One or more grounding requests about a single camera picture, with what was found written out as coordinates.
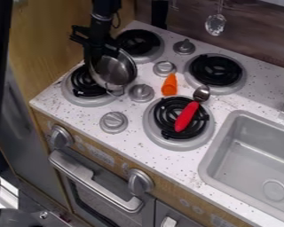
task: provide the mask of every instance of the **black burner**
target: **black burner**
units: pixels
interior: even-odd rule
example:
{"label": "black burner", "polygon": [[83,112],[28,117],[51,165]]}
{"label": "black burner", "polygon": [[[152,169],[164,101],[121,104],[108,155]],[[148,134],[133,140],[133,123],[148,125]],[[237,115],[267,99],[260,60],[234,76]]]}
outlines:
{"label": "black burner", "polygon": [[190,139],[199,136],[208,124],[209,115],[200,106],[187,128],[181,132],[174,130],[178,114],[190,103],[190,98],[170,97],[163,98],[154,108],[154,121],[162,130],[165,139]]}
{"label": "black burner", "polygon": [[74,86],[73,92],[77,97],[97,97],[107,93],[98,86],[91,78],[86,65],[77,68],[71,75],[71,83]]}
{"label": "black burner", "polygon": [[206,85],[227,86],[242,77],[242,68],[234,61],[224,57],[200,55],[194,60],[189,72],[199,82]]}
{"label": "black burner", "polygon": [[116,38],[117,43],[133,57],[139,57],[160,47],[161,41],[152,32],[145,30],[128,30]]}

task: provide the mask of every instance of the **burner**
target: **burner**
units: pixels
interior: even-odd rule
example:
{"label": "burner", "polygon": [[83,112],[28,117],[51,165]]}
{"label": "burner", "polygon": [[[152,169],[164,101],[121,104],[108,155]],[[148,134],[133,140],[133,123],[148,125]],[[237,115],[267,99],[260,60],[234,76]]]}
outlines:
{"label": "burner", "polygon": [[242,69],[238,64],[224,57],[200,55],[189,67],[189,72],[206,85],[227,86],[240,80]]}
{"label": "burner", "polygon": [[106,89],[98,86],[91,78],[89,69],[86,65],[78,67],[71,74],[71,83],[74,86],[74,95],[77,97],[97,97],[107,93]]}
{"label": "burner", "polygon": [[236,60],[220,54],[204,54],[187,62],[185,79],[195,89],[206,84],[213,95],[226,95],[241,89],[246,71]]}
{"label": "burner", "polygon": [[165,139],[194,138],[199,136],[204,131],[209,120],[209,115],[202,106],[200,106],[193,120],[184,131],[177,133],[174,130],[174,125],[178,114],[180,114],[190,102],[192,102],[190,98],[184,97],[163,98],[155,106],[154,121],[162,130],[162,136]]}
{"label": "burner", "polygon": [[155,33],[146,30],[128,30],[116,41],[136,63],[147,63],[158,59],[164,51],[164,41]]}
{"label": "burner", "polygon": [[109,104],[115,97],[99,87],[90,77],[86,65],[80,65],[65,76],[61,83],[62,94],[74,105],[97,107]]}
{"label": "burner", "polygon": [[174,96],[154,101],[144,112],[143,125],[147,136],[158,146],[173,151],[192,151],[205,145],[214,133],[214,117],[206,106],[193,117],[188,127],[177,133],[175,120],[192,100]]}

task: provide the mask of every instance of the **sink basin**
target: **sink basin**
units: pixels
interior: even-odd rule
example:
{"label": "sink basin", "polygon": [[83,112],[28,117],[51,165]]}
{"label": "sink basin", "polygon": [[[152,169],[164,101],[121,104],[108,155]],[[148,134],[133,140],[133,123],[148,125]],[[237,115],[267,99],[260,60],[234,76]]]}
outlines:
{"label": "sink basin", "polygon": [[284,222],[284,126],[249,112],[230,113],[199,174],[212,187]]}

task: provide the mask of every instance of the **white countertop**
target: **white countertop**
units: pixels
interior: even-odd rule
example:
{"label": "white countertop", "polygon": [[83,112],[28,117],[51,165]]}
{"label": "white countertop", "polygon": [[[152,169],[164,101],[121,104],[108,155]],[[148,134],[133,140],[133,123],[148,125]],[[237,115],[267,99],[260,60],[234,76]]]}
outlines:
{"label": "white countertop", "polygon": [[[133,28],[154,31],[164,40],[165,52],[155,62],[169,60],[177,65],[179,95],[192,96],[193,94],[194,89],[187,84],[182,72],[187,60],[196,55],[203,53],[225,54],[237,59],[246,68],[248,80],[243,89],[227,96],[212,96],[205,104],[215,117],[215,135],[226,116],[238,109],[258,114],[271,121],[281,122],[278,115],[284,103],[284,68],[193,39],[191,42],[196,45],[196,52],[189,56],[179,56],[172,50],[172,45],[184,40],[183,36],[137,21],[133,21],[126,27],[126,29]],[[154,63],[138,65],[138,78],[134,83],[145,83],[152,86],[156,92],[155,98],[160,98],[164,78],[153,73],[153,65]],[[113,148],[119,154],[168,178],[189,192],[201,196],[204,200],[210,201],[247,223],[264,227],[284,227],[282,221],[205,184],[200,179],[197,171],[198,165],[215,135],[206,145],[190,152],[172,152],[163,149],[150,141],[143,130],[142,115],[150,103],[134,103],[127,95],[124,95],[113,103],[102,107],[75,106],[63,98],[58,82],[32,99],[30,105],[55,120],[65,123],[86,137]],[[123,133],[109,135],[100,129],[100,118],[112,111],[122,112],[129,118],[129,127]]]}

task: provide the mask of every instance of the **pot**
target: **pot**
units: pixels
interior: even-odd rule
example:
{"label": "pot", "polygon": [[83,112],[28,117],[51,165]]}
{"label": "pot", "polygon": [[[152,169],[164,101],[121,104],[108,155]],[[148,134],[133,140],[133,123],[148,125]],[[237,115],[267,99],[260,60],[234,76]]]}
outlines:
{"label": "pot", "polygon": [[89,69],[95,82],[107,91],[124,90],[137,78],[136,63],[123,49],[116,58],[106,54],[97,63],[90,60]]}

